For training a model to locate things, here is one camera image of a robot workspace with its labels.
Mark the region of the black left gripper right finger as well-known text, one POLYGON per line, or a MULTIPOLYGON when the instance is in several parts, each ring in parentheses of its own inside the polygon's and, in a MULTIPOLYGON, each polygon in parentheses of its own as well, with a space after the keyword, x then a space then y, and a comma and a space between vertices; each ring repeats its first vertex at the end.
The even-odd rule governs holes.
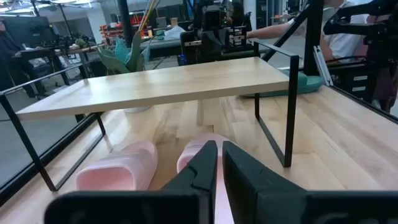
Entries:
POLYGON ((223 172, 236 223, 397 223, 396 191, 306 190, 229 141, 223 172))

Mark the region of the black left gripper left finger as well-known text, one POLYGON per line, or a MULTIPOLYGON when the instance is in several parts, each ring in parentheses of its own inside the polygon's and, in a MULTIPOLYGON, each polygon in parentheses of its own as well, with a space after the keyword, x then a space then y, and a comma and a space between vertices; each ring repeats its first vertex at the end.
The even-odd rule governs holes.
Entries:
POLYGON ((213 223, 218 148, 208 141, 189 163, 156 191, 82 191, 56 198, 46 208, 48 224, 213 223))

